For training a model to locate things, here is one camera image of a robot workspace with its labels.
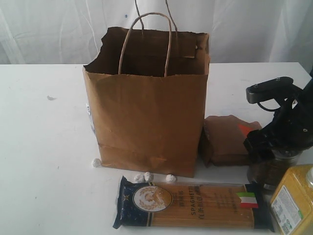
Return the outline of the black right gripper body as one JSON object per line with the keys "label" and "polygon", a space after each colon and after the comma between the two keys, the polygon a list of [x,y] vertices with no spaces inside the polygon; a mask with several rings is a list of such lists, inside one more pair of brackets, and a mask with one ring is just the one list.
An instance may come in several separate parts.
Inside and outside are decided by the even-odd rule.
{"label": "black right gripper body", "polygon": [[[262,102],[256,104],[269,111]],[[309,81],[300,93],[280,101],[278,105],[271,110],[274,115],[268,125],[248,133],[245,148],[304,151],[312,147],[313,82]]]}

